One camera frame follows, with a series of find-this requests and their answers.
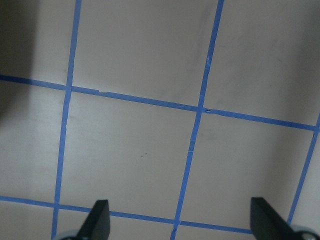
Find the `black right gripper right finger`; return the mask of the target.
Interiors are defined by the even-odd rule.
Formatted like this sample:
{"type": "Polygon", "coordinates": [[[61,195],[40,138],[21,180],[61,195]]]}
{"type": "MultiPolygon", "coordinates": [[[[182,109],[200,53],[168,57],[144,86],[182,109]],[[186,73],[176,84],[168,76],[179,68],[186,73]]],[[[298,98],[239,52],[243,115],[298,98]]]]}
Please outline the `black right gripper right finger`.
{"type": "Polygon", "coordinates": [[[299,240],[287,222],[263,197],[250,200],[250,230],[256,240],[299,240]]]}

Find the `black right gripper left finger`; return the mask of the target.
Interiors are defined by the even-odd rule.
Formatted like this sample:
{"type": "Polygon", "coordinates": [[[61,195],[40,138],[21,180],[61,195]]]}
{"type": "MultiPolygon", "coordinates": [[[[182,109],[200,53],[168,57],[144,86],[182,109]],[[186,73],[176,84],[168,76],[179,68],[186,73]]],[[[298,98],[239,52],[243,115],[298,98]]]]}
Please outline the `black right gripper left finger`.
{"type": "Polygon", "coordinates": [[[97,200],[77,232],[76,240],[107,240],[111,231],[109,201],[97,200]]]}

